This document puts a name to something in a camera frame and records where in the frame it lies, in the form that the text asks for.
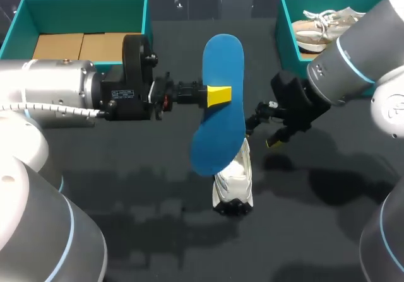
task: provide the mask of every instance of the shoelace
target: shoelace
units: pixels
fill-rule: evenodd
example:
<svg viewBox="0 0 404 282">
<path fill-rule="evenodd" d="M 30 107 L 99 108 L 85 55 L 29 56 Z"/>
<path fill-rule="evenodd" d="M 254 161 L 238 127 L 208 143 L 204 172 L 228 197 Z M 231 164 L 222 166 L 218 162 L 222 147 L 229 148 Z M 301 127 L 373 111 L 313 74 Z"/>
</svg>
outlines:
<svg viewBox="0 0 404 282">
<path fill-rule="evenodd" d="M 320 14 L 311 13 L 308 11 L 303 11 L 304 16 L 308 19 L 313 20 L 316 27 L 321 27 L 321 36 L 320 39 L 324 37 L 327 28 L 330 25 L 336 25 L 338 22 L 333 19 L 333 14 L 335 11 L 332 9 L 328 9 L 327 11 L 321 12 Z"/>
</svg>

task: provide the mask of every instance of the white sneaker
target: white sneaker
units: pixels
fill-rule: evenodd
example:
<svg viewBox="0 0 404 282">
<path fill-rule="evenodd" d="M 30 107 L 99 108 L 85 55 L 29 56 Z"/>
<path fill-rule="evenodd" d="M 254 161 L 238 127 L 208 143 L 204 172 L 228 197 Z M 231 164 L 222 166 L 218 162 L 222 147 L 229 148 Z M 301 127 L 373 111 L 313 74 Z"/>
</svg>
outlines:
<svg viewBox="0 0 404 282">
<path fill-rule="evenodd" d="M 320 53 L 336 40 L 365 13 L 358 13 L 347 7 L 340 11 L 329 9 L 319 14 L 303 11 L 307 20 L 292 23 L 297 45 L 302 52 Z"/>
<path fill-rule="evenodd" d="M 215 175 L 213 209 L 220 214 L 247 214 L 253 209 L 250 147 L 247 139 L 234 160 Z"/>
</svg>

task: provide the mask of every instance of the yellow clip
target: yellow clip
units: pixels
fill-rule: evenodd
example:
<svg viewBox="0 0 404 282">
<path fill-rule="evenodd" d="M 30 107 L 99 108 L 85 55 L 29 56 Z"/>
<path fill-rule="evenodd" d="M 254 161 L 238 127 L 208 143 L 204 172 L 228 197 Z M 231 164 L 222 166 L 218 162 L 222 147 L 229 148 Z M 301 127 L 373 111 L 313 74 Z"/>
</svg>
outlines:
<svg viewBox="0 0 404 282">
<path fill-rule="evenodd" d="M 232 101 L 231 86 L 208 86 L 207 105 L 223 104 Z"/>
<path fill-rule="evenodd" d="M 279 147 L 279 146 L 282 144 L 281 141 L 277 141 L 277 142 L 275 142 L 273 145 L 269 146 L 267 140 L 265 140 L 265 143 L 266 143 L 266 147 L 267 147 L 267 148 L 277 148 L 277 147 Z"/>
</svg>

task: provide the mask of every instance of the cardboard box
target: cardboard box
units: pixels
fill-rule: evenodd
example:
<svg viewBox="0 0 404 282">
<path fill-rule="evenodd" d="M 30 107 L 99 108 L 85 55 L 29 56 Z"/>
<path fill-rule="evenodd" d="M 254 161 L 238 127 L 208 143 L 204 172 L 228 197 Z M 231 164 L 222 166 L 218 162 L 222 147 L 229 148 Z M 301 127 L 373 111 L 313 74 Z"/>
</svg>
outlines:
<svg viewBox="0 0 404 282">
<path fill-rule="evenodd" d="M 275 39 L 282 69 L 294 72 L 305 78 L 306 68 L 312 56 L 302 55 L 297 46 L 292 23 L 305 20 L 303 10 L 320 13 L 327 9 L 340 10 L 347 6 L 359 12 L 368 12 L 381 0 L 280 0 L 276 21 Z M 365 93 L 372 95 L 374 88 Z"/>
<path fill-rule="evenodd" d="M 80 54 L 84 34 L 40 35 L 32 59 L 71 59 Z"/>
<path fill-rule="evenodd" d="M 33 59 L 71 59 L 93 62 L 122 60 L 126 35 L 139 33 L 50 34 L 39 35 Z"/>
<path fill-rule="evenodd" d="M 148 0 L 21 0 L 0 59 L 89 59 L 108 71 L 122 64 L 127 33 L 152 45 Z"/>
<path fill-rule="evenodd" d="M 313 60 L 314 58 L 316 58 L 319 54 L 308 54 L 308 53 L 302 53 L 300 52 L 300 56 L 302 59 L 308 59 L 308 60 Z"/>
</svg>

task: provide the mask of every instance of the end effector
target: end effector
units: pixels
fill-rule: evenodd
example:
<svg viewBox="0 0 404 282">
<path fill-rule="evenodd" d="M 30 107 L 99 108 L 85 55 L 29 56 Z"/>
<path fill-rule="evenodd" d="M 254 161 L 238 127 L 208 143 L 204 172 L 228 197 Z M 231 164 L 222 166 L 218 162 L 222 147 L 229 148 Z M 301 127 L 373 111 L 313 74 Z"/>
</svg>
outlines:
<svg viewBox="0 0 404 282">
<path fill-rule="evenodd" d="M 293 73 L 280 71 L 271 80 L 276 102 L 260 102 L 256 112 L 246 120 L 246 133 L 270 119 L 281 119 L 283 127 L 266 140 L 268 147 L 288 142 L 298 131 L 306 132 L 311 122 L 323 115 L 331 105 L 319 97 L 307 79 Z"/>
</svg>

